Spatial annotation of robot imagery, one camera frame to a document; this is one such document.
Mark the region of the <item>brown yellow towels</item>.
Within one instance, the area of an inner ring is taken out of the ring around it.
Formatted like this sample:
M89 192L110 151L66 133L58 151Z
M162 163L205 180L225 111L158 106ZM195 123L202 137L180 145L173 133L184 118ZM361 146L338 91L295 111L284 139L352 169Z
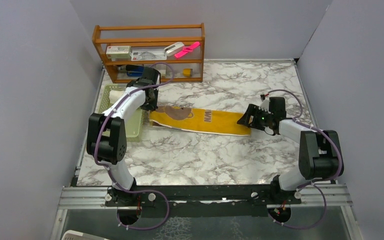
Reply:
M149 121L154 126L187 132L249 136L251 129L237 124L242 116L237 112L164 105L149 113Z

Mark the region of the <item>white towel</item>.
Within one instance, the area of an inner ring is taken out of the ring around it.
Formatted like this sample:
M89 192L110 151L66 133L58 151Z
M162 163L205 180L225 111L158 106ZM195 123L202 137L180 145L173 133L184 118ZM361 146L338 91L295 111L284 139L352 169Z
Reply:
M110 90L108 94L109 103L111 105L116 103L124 95L124 93L124 90Z

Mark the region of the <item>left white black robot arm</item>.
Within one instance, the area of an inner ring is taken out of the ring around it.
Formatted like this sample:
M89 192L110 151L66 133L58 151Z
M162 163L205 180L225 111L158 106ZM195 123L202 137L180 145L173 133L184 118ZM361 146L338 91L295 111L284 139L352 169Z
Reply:
M137 200L132 188L135 178L124 161L127 152L126 121L137 109L153 111L157 108L161 74L145 67L141 76L129 82L123 95L103 113L93 113L88 119L86 151L96 165L103 167L112 186L119 190L118 199L124 205Z

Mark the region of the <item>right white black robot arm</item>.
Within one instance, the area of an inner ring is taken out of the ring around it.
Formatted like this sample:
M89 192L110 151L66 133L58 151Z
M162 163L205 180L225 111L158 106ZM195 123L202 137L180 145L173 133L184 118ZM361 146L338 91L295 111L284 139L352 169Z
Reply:
M249 104L237 124L260 131L270 129L298 144L297 167L275 176L268 190L269 199L280 204L307 185L318 181L330 181L344 172L344 162L338 133L306 125L287 116L284 97L261 96L262 103Z

